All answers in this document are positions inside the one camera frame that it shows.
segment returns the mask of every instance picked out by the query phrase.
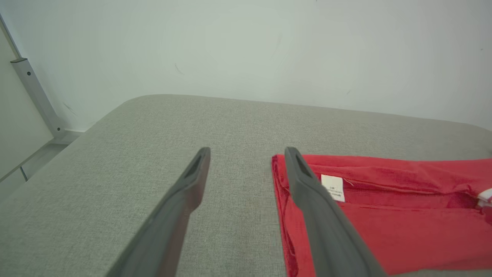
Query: care label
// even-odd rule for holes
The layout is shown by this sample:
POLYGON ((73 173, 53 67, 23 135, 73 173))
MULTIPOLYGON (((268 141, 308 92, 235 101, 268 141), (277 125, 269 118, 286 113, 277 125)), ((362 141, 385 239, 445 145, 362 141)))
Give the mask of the care label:
POLYGON ((328 190, 333 200, 345 202, 345 195, 343 194, 343 179, 341 177, 322 174, 321 185, 328 190))

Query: gray fabric surface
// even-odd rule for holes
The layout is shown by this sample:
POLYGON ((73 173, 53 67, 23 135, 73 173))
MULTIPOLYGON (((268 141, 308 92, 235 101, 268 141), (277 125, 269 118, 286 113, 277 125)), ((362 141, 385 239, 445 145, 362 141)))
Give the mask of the gray fabric surface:
POLYGON ((303 154, 479 159, 491 156, 492 132, 321 107, 139 97, 1 204, 0 276, 104 275, 201 146, 212 149, 210 172, 178 275, 283 276, 270 160, 286 146, 303 154))

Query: floor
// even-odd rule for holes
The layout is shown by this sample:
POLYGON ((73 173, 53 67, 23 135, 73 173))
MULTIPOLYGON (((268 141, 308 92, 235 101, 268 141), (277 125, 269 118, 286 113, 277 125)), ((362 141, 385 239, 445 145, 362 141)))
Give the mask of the floor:
MULTIPOLYGON (((67 145, 50 144, 40 150, 22 166, 26 177, 30 179, 36 172, 58 155, 58 153, 65 149, 65 147, 67 147, 67 145)), ((9 177, 0 182, 0 204, 25 183, 26 181, 24 176, 22 176, 20 169, 16 170, 9 177)))

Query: white cabinet door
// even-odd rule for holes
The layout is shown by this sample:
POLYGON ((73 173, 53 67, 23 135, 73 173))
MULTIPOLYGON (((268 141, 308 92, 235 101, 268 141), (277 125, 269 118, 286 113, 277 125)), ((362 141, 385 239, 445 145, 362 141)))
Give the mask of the white cabinet door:
POLYGON ((0 179, 53 138, 10 64, 15 59, 0 29, 0 179))

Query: red garment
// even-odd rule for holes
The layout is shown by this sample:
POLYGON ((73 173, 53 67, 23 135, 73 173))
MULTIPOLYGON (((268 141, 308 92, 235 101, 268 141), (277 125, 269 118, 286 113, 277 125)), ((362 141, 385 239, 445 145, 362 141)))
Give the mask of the red garment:
MULTIPOLYGON (((384 270, 492 268, 492 226, 476 209, 492 187, 492 159, 414 162, 304 155, 321 174, 344 178, 339 206, 384 270)), ((283 155, 272 158, 287 274, 315 276, 301 210, 289 193, 283 155)))

